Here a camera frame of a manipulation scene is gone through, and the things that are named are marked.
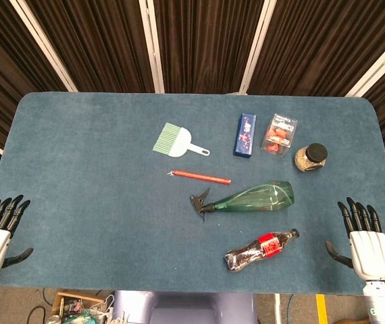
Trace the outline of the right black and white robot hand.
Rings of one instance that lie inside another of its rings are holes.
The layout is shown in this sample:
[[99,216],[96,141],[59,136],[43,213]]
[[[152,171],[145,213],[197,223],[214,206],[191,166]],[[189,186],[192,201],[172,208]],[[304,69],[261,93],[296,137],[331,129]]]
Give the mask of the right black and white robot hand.
[[337,262],[353,269],[364,281],[385,281],[385,233],[380,219],[371,206],[348,197],[347,204],[338,202],[351,257],[337,253],[331,241],[325,242],[328,254]]

